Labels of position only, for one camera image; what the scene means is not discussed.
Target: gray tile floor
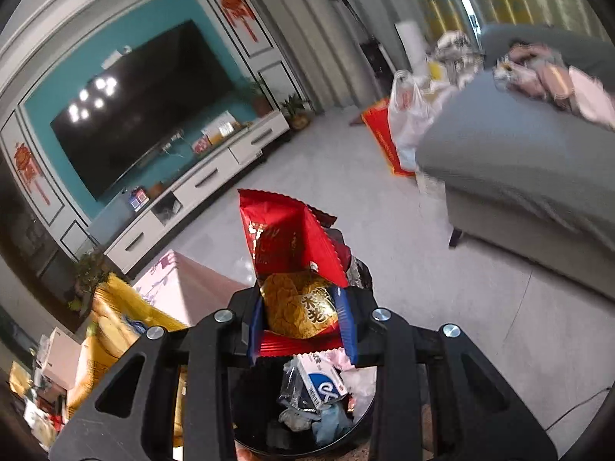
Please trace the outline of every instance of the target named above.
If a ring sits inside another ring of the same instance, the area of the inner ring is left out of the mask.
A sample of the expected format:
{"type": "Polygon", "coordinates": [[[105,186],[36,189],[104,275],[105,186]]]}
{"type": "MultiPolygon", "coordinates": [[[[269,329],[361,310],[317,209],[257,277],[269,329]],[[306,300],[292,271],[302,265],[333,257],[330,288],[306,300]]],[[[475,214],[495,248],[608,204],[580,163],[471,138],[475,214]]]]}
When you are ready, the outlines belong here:
{"type": "MultiPolygon", "coordinates": [[[[448,249],[444,201],[394,177],[354,109],[319,116],[238,187],[290,195],[339,217],[370,268],[379,304],[414,325],[457,323],[543,426],[615,380],[615,303],[497,247],[465,238],[448,249]]],[[[240,282],[254,281],[236,189],[169,245],[240,282]]],[[[549,433],[563,454],[605,393],[549,433]]]]}

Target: television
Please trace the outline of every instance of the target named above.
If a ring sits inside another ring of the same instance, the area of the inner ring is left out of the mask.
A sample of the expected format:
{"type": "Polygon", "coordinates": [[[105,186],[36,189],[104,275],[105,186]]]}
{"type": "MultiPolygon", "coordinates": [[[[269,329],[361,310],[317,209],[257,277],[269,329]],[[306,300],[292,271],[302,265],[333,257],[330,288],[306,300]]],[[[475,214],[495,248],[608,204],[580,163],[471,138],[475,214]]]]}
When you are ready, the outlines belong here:
{"type": "Polygon", "coordinates": [[[232,89],[196,24],[186,21],[91,78],[51,127],[81,181],[100,198],[232,89]]]}

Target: pink box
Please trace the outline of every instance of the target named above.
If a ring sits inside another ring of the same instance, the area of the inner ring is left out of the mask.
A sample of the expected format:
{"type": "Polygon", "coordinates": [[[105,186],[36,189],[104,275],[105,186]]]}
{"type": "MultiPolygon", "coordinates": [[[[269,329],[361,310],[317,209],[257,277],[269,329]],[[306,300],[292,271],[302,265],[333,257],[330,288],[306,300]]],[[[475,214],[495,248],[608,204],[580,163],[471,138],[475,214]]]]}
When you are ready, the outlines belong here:
{"type": "Polygon", "coordinates": [[[41,365],[42,374],[65,390],[75,386],[81,345],[61,329],[55,328],[49,337],[47,355],[41,365]]]}
{"type": "Polygon", "coordinates": [[[194,326],[248,286],[169,250],[133,287],[147,303],[194,326]]]}

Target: metal bolt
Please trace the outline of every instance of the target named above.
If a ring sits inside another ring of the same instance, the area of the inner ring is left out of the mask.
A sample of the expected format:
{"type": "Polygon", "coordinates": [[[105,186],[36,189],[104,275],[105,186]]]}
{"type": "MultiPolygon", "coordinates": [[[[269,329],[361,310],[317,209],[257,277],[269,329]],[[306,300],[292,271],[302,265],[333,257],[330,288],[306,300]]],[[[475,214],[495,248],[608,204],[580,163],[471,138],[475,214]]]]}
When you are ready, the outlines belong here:
{"type": "Polygon", "coordinates": [[[213,318],[216,319],[216,322],[229,322],[233,320],[233,313],[228,308],[223,308],[217,311],[213,318]]]}
{"type": "Polygon", "coordinates": [[[386,308],[377,308],[371,313],[371,316],[379,322],[385,322],[391,318],[391,312],[386,308]]]}
{"type": "Polygon", "coordinates": [[[164,334],[164,329],[162,329],[160,326],[152,326],[145,334],[150,340],[158,340],[158,338],[162,338],[162,335],[164,334]]]}
{"type": "Polygon", "coordinates": [[[456,338],[461,334],[461,329],[459,329],[459,326],[455,324],[447,324],[442,328],[442,332],[444,333],[444,336],[447,336],[448,338],[456,338]]]}

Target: blue accent wall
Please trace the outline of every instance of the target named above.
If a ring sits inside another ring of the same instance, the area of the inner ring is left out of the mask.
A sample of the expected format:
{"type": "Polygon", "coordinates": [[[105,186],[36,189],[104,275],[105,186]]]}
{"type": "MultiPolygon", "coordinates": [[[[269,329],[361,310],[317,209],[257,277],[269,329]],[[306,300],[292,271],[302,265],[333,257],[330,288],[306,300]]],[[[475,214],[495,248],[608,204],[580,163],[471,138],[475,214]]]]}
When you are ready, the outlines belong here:
{"type": "Polygon", "coordinates": [[[84,85],[103,72],[102,63],[113,51],[122,51],[126,45],[136,48],[160,33],[192,19],[205,37],[211,50],[235,84],[243,75],[218,32],[197,0],[151,0],[111,22],[59,63],[45,80],[33,91],[25,103],[32,128],[40,140],[48,159],[53,164],[67,190],[81,209],[93,219],[123,187],[139,185],[149,187],[158,181],[170,179],[182,170],[192,157],[189,143],[201,135],[200,129],[221,112],[229,110],[238,121],[256,117],[252,108],[232,95],[208,107],[199,119],[186,129],[186,142],[173,143],[168,151],[148,166],[131,171],[118,185],[95,200],[68,160],[51,128],[51,121],[66,109],[84,85]]]}

